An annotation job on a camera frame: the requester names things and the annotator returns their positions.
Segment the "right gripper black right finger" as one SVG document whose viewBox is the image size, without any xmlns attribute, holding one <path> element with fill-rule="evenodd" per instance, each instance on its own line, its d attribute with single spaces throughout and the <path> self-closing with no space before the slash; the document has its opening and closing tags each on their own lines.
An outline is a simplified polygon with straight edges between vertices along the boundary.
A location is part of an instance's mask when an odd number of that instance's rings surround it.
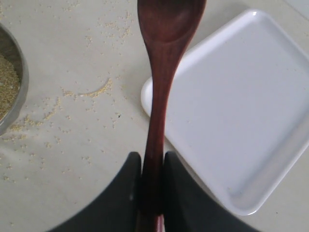
<svg viewBox="0 0 309 232">
<path fill-rule="evenodd" d="M 258 231 L 213 200 L 171 151 L 164 158 L 164 225 L 167 232 Z"/>
</svg>

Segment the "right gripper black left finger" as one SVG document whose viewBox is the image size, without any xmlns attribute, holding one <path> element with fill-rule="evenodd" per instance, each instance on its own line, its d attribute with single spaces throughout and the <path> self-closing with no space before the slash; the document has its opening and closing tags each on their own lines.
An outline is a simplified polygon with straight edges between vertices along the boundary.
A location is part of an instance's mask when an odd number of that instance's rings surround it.
<svg viewBox="0 0 309 232">
<path fill-rule="evenodd" d="M 52 232 L 134 232 L 141 157 L 130 152 L 122 168 L 106 189 L 78 214 Z"/>
</svg>

